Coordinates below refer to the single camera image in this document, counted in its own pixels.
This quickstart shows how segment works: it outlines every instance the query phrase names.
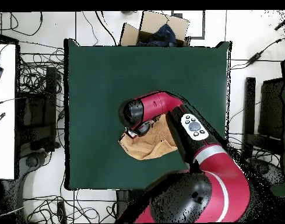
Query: towel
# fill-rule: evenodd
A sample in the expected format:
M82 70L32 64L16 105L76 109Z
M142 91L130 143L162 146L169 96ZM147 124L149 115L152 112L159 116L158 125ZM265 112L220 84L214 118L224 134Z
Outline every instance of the towel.
M153 123L146 135L132 139L123 134L119 143L129 156L137 160L159 158L177 150L165 114L157 118L157 121Z

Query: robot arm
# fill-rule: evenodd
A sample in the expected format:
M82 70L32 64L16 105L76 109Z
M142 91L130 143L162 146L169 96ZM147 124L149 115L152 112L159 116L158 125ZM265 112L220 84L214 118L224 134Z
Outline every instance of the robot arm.
M248 181L197 113L167 92L128 100L119 108L126 133L133 138L145 135L160 114L166 114L189 172L170 175L140 202L130 204L117 222L237 221L249 204Z

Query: white floor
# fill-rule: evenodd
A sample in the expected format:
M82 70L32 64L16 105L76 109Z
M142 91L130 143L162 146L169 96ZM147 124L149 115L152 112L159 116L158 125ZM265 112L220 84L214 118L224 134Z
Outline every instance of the white floor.
M183 13L184 18L189 19L190 25L187 36L201 36L202 34L202 12L201 11L175 11ZM283 10L207 10L205 23L205 39L192 40L191 46L214 47L221 41L232 41L233 50L231 53L231 66L244 64L247 59L255 53L260 52L268 44L285 36L285 27L274 31L279 22L285 18ZM33 33L39 26L39 12L14 13L19 21L20 32ZM114 45L112 38L99 24L96 14L92 11L85 11L89 22L93 25L94 33L98 39L97 45ZM142 11L133 13L129 16L121 12L104 12L107 29L119 43L122 25L124 22L139 28ZM9 13L2 15L2 28L9 28ZM40 43L52 47L63 47L65 38L76 39L81 46L93 46L97 40L92 33L92 27L85 20L82 12L43 12L43 24L38 33L34 36L25 36L11 30L3 31L2 34L17 38L20 41L30 43ZM20 43L22 53L53 53L56 49L43 47L37 44ZM26 56L26 61L32 61L32 56ZM282 77L280 61L285 59L285 40L279 44L269 47L253 65L245 69L236 69L231 72L231 95L230 95L230 117L243 109L244 83L245 78L256 77L256 101L260 99L261 85L263 81ZM258 127L259 105L256 105L256 127ZM64 121L59 122L59 128L64 127ZM242 114L233 118L230 123L230 132L242 133ZM59 195L59 188L64 175L65 154L64 149L57 149L53 153L48 166L29 174L24 186L24 198L35 198L48 195ZM66 200L73 204L73 192L62 189L62 195ZM80 190L78 200L84 207L93 207L100 214L100 218L107 216L107 206L112 202L96 202L94 200L114 201L115 191L113 190ZM26 215L33 212L34 208L41 201L26 201ZM67 214L73 212L72 207L66 205ZM96 213L90 211L87 213L93 218ZM41 220L42 217L34 215L34 220ZM104 223L113 222L112 217L108 217ZM87 223L84 217L75 220L75 223Z

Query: control buttons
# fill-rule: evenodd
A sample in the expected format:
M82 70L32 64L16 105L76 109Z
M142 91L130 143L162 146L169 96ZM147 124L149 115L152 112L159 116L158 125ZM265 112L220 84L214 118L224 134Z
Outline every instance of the control buttons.
M190 131L199 131L201 129L201 126L198 122L191 122L189 124L189 130Z

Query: green mat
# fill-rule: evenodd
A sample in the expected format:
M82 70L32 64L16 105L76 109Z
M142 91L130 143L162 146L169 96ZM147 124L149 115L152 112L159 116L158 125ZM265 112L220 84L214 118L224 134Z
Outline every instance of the green mat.
M180 154L138 161L118 143L118 107L155 90L176 92L225 136L227 50L206 47L77 47L69 41L69 188L140 189L186 169Z

